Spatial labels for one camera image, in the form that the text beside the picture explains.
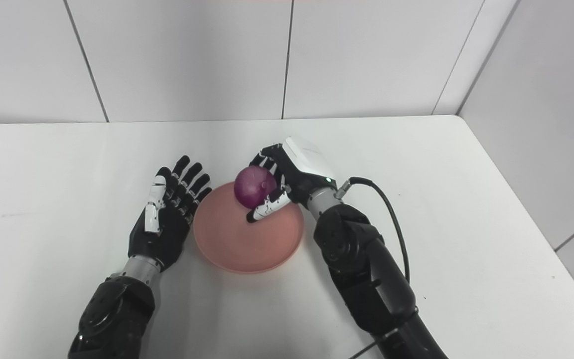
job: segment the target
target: robotic hand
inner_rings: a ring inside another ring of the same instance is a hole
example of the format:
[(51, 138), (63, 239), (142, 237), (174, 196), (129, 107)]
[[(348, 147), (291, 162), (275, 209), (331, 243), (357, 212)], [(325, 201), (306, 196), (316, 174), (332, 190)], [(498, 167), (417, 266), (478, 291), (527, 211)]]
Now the robotic hand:
[(314, 240), (333, 283), (386, 359), (446, 359), (419, 317), (415, 295), (384, 239), (367, 216), (342, 202), (353, 182), (338, 190), (317, 147), (293, 137), (262, 149), (250, 165), (273, 171), (279, 186), (248, 213), (248, 222), (262, 220), (290, 201), (309, 209), (317, 221)]
[(200, 202), (212, 190), (200, 163), (183, 156), (173, 171), (161, 168), (145, 209), (130, 233), (123, 271), (99, 285), (79, 321), (68, 359), (137, 359), (141, 338), (154, 311), (150, 285), (176, 263)]

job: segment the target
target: pink plate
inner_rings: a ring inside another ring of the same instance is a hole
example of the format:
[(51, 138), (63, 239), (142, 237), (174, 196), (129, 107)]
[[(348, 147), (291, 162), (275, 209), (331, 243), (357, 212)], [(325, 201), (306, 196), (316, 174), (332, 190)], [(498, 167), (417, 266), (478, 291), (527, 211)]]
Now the pink plate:
[(201, 202), (194, 218), (198, 249), (219, 268), (253, 274), (274, 269), (297, 250), (302, 237), (300, 208), (290, 203), (256, 223), (237, 202), (234, 182), (226, 183)]

